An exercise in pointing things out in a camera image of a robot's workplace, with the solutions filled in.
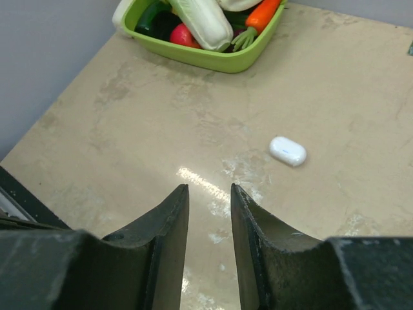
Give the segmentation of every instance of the red tomato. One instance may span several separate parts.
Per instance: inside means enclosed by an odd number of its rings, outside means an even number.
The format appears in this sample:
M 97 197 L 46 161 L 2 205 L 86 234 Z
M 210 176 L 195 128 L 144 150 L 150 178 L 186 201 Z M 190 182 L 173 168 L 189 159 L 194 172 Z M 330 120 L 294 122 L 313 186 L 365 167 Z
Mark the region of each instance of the red tomato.
M 170 42 L 184 45 L 186 47 L 201 48 L 201 45 L 194 39 L 189 29 L 184 24 L 176 26 L 170 35 Z

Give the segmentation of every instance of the gray wall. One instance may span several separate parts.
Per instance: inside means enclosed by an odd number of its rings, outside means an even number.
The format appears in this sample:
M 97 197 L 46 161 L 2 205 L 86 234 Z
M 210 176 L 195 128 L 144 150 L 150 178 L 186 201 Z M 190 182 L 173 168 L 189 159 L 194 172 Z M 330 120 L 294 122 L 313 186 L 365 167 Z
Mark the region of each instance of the gray wall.
M 302 5 L 413 28 L 413 0 L 291 0 Z
M 0 1 L 0 160 L 113 34 L 118 2 Z M 295 2 L 413 27 L 413 0 Z

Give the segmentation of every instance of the toy cucumber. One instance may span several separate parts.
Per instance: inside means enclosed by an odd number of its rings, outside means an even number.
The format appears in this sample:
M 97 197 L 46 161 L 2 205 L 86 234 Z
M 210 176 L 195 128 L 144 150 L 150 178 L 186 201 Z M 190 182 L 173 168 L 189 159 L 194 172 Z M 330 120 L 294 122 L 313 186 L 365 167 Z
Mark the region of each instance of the toy cucumber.
M 155 1 L 150 4 L 146 10 L 142 13 L 141 17 L 137 21 L 135 32 L 138 34 L 144 34 L 149 37 L 157 37 L 156 27 L 154 27 L 155 18 L 161 12 L 170 12 L 172 7 L 162 1 Z

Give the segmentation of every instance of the beige table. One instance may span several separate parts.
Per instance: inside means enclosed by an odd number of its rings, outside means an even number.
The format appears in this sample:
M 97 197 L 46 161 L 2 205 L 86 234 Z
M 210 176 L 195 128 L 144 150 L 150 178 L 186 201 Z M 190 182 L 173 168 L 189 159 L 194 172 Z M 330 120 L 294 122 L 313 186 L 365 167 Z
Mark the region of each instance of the beige table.
M 109 233 L 190 185 L 182 309 L 239 309 L 230 184 L 318 238 L 413 234 L 413 30 L 288 5 L 220 74 L 114 36 L 2 162 L 73 228 Z M 267 154 L 303 144 L 296 169 Z

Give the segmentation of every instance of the toy carrot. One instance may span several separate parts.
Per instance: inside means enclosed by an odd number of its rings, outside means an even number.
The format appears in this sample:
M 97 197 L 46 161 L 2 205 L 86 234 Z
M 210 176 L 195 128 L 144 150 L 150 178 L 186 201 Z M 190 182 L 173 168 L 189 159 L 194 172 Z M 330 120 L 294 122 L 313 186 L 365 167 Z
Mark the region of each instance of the toy carrot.
M 232 40 L 234 52 L 249 47 L 254 38 L 264 31 L 283 0 L 263 0 L 245 21 L 245 30 Z

